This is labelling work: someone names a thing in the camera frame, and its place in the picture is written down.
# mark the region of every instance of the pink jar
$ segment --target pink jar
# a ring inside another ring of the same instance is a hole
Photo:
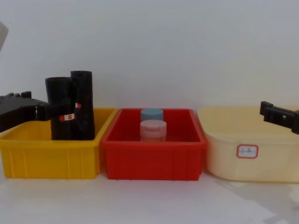
[[[162,120],[144,120],[140,123],[141,141],[166,141],[167,124]]]

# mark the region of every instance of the plastic bin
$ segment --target plastic bin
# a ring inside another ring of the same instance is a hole
[[[206,140],[194,112],[164,109],[166,141],[141,142],[140,111],[119,110],[101,140],[106,150],[108,178],[198,180]]]
[[[21,124],[0,136],[6,177],[93,179],[103,164],[100,139],[116,109],[94,109],[96,137],[87,141],[51,140],[50,121]]]
[[[259,110],[260,107],[198,110],[209,143],[207,169],[218,177],[236,181],[299,182],[299,135],[264,122]]]

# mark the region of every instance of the black cylinder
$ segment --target black cylinder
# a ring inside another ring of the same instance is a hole
[[[79,129],[79,140],[95,137],[93,118],[93,75],[91,71],[71,71],[76,92],[75,116]]]
[[[65,113],[51,118],[52,140],[75,140],[78,130],[74,119],[75,91],[71,78],[47,78],[46,88],[51,106],[65,105]]]

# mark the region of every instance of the cream plastic bin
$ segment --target cream plastic bin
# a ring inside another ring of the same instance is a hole
[[[299,135],[264,122],[259,110],[260,107],[198,110],[209,143],[207,169],[228,180],[299,182]]]

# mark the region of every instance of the yellow plastic bin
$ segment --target yellow plastic bin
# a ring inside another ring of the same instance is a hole
[[[0,135],[6,177],[93,179],[104,156],[99,144],[117,110],[94,109],[96,137],[87,141],[51,140],[50,121],[31,121]]]
[[[207,169],[218,177],[236,181],[299,182],[299,135],[264,122],[259,109],[198,110],[209,143]]]

